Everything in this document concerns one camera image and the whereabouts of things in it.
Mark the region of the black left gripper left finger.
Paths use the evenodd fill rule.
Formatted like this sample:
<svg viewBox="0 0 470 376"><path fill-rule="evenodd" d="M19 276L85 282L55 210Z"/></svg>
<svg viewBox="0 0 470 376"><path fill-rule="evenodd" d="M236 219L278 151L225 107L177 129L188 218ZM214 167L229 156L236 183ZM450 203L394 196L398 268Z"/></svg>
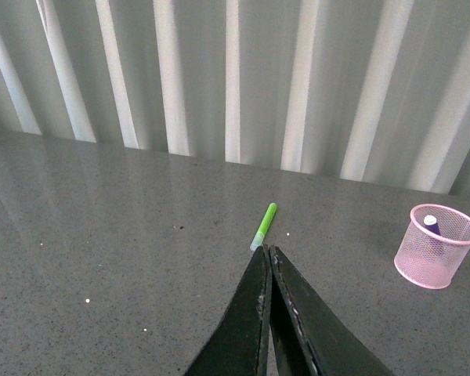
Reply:
<svg viewBox="0 0 470 376"><path fill-rule="evenodd" d="M219 325L186 375L265 375L273 272L267 246L251 257Z"/></svg>

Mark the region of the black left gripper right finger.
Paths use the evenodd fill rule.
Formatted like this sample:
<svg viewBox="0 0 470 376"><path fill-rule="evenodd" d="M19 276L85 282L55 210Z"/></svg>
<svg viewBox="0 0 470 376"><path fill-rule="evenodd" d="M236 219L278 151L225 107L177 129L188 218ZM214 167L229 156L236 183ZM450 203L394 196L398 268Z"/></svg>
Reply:
<svg viewBox="0 0 470 376"><path fill-rule="evenodd" d="M391 375L276 246L271 329L280 375Z"/></svg>

